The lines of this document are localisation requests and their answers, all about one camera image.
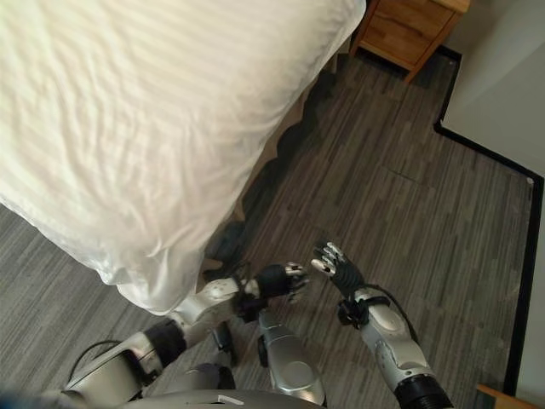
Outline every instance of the gray striped carpet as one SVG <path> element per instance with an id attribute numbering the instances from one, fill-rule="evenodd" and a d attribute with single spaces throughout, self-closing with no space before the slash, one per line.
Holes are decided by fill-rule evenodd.
<path id="1" fill-rule="evenodd" d="M 531 190 L 522 175 L 433 132 L 454 68 L 434 56 L 408 86 L 396 69 L 360 56 L 333 84 L 322 78 L 305 120 L 250 192 L 239 240 L 256 270 L 308 262 L 316 239 L 336 241 L 398 297 L 439 380 L 458 407 L 471 407 L 476 383 L 501 388 Z M 330 407 L 396 407 L 358 333 L 337 322 L 338 300 L 313 274 L 301 302 L 273 309 L 317 361 Z M 0 387 L 30 393 L 59 388 L 92 342 L 158 319 L 5 208 L 0 303 Z M 268 389 L 255 325 L 231 327 L 239 387 Z M 213 349 L 208 340 L 184 354 L 148 393 Z"/>

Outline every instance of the black baseboard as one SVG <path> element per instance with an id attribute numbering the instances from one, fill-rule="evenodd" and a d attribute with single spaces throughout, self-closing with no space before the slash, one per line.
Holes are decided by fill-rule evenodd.
<path id="1" fill-rule="evenodd" d="M 448 130 L 443 126 L 443 120 L 445 119 L 446 110 L 449 106 L 450 97 L 452 96 L 452 91 L 454 90 L 456 78 L 462 62 L 462 55 L 443 46 L 439 47 L 437 52 L 442 55 L 446 55 L 455 61 L 457 63 L 457 67 L 450 81 L 450 85 L 445 96 L 445 101 L 443 102 L 441 111 L 439 112 L 437 122 L 433 125 L 433 129 L 438 134 L 446 136 L 453 141 L 461 143 L 466 147 L 469 147 L 501 164 L 504 164 L 505 166 L 508 166 L 513 170 L 518 171 L 522 175 L 529 177 L 533 182 L 530 221 L 528 223 L 528 232 L 526 234 L 525 258 L 520 277 L 519 299 L 517 301 L 513 333 L 511 335 L 508 367 L 505 373 L 505 378 L 503 379 L 503 393 L 514 396 L 517 391 L 520 362 L 522 360 L 522 352 L 525 345 L 526 325 L 528 323 L 528 313 L 530 311 L 531 285 L 534 279 L 534 268 L 536 266 L 537 239 L 539 237 L 539 223 L 542 216 L 543 177 L 525 168 L 523 165 L 518 164 L 499 153 L 491 151 L 490 149 L 483 147 L 482 145 L 471 141 L 462 135 L 458 135 L 456 132 Z"/>

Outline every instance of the black cable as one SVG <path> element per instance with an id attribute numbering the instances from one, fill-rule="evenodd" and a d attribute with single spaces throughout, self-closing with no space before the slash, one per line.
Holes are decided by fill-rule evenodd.
<path id="1" fill-rule="evenodd" d="M 416 335 L 416 331 L 415 331 L 415 327 L 412 326 L 412 323 L 410 322 L 409 320 L 409 316 L 407 315 L 407 313 L 403 310 L 403 308 L 401 307 L 401 305 L 399 304 L 398 300 L 395 299 L 395 297 L 392 295 L 392 293 L 388 290 L 385 290 L 384 288 L 380 287 L 379 285 L 377 284 L 365 284 L 366 287 L 368 288 L 372 288 L 374 290 L 378 290 L 384 294 L 386 294 L 386 296 L 388 298 L 390 298 L 392 300 L 392 302 L 395 304 L 395 306 L 397 307 L 399 313 L 401 314 L 401 316 L 404 318 L 405 322 L 407 323 L 407 326 L 409 327 L 409 332 L 410 332 L 410 337 L 412 338 L 412 340 L 415 342 L 415 343 L 418 343 L 418 336 Z"/>
<path id="2" fill-rule="evenodd" d="M 121 341 L 118 341 L 117 339 L 106 339 L 104 341 L 99 341 L 97 343 L 94 343 L 90 346 L 88 346 L 77 358 L 76 358 L 76 361 L 74 362 L 74 365 L 72 366 L 72 369 L 70 370 L 70 375 L 68 376 L 68 382 L 70 382 L 72 380 L 72 377 L 74 376 L 74 372 L 76 371 L 76 368 L 77 368 L 77 365 L 79 364 L 79 362 L 82 360 L 82 358 L 93 348 L 96 348 L 96 347 L 100 347 L 101 345 L 104 345 L 104 344 L 107 344 L 107 343 L 113 343 L 114 345 L 112 346 L 115 347 L 116 345 L 119 345 L 121 343 Z"/>

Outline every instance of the white bedsheet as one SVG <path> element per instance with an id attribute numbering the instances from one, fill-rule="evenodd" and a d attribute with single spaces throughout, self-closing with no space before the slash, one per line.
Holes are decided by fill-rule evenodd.
<path id="1" fill-rule="evenodd" d="M 2 0 L 0 200 L 131 302 L 169 312 L 364 4 Z"/>

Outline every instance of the white wall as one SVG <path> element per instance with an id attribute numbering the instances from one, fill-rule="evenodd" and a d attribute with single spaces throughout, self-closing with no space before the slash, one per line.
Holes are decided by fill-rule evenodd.
<path id="1" fill-rule="evenodd" d="M 545 1 L 475 5 L 446 44 L 463 60 L 443 125 L 545 176 Z M 517 396 L 545 407 L 545 203 Z"/>

